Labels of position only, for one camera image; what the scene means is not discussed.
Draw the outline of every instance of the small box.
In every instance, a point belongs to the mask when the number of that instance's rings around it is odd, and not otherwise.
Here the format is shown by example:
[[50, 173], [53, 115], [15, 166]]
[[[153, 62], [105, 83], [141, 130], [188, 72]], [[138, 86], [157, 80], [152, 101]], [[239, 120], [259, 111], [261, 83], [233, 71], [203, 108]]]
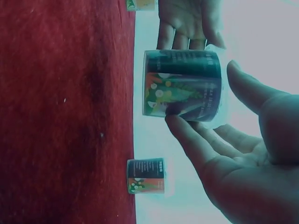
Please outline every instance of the small box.
[[158, 0], [126, 0], [128, 11], [154, 11], [158, 7]]

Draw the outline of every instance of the red carpet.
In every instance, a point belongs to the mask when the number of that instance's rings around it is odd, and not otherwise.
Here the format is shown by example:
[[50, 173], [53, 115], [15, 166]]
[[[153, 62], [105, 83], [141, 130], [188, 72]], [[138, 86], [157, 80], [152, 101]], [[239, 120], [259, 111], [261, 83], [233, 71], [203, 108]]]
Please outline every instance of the red carpet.
[[135, 14], [0, 0], [0, 224], [134, 224]]

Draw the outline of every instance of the hand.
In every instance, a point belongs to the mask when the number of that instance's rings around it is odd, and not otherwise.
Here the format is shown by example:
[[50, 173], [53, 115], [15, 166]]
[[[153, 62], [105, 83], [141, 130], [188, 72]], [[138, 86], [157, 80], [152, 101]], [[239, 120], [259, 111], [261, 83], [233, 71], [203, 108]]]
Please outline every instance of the hand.
[[233, 62], [228, 78], [239, 100], [259, 115], [263, 139], [230, 125], [207, 130], [178, 116], [166, 118], [168, 127], [231, 222], [299, 223], [299, 96], [261, 84]]
[[220, 34], [221, 4], [222, 0], [159, 0], [157, 49], [203, 50], [206, 39], [225, 48]]

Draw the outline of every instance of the finger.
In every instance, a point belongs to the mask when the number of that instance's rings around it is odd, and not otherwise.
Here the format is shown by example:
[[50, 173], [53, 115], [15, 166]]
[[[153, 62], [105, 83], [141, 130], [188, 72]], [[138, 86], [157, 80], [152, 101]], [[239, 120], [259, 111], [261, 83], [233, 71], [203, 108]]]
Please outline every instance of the finger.
[[181, 117], [167, 116], [165, 120], [200, 175], [204, 165], [219, 154]]
[[190, 50], [204, 50], [206, 46], [205, 40], [190, 40], [189, 49]]
[[202, 29], [206, 39], [220, 48], [225, 48], [221, 35], [222, 0], [204, 0], [201, 4]]
[[266, 86], [242, 72], [235, 61], [227, 68], [228, 82], [236, 97], [250, 110], [259, 115], [262, 105], [269, 99], [289, 95], [286, 92]]
[[241, 153], [252, 152], [262, 142], [261, 138], [247, 135], [233, 128], [231, 125], [220, 126], [215, 129], [215, 132]]
[[170, 49], [173, 43], [174, 28], [160, 21], [157, 49]]
[[173, 39], [172, 49], [188, 49], [189, 38], [176, 31]]
[[243, 153], [239, 152], [235, 148], [221, 142], [213, 130], [205, 129], [199, 122], [190, 122], [190, 125], [198, 134], [207, 140], [211, 147], [220, 155], [228, 156], [230, 158], [243, 155]]

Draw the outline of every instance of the mug print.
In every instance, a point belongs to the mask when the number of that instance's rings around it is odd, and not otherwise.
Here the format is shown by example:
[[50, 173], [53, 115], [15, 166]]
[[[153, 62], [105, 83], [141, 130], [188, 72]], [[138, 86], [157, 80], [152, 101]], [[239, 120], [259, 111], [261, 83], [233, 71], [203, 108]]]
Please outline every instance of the mug print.
[[130, 194], [164, 193], [164, 179], [162, 178], [129, 178], [128, 190]]
[[128, 11], [155, 10], [155, 0], [126, 0]]
[[210, 121], [217, 112], [220, 91], [220, 79], [149, 72], [143, 111], [156, 117], [179, 115], [186, 120]]

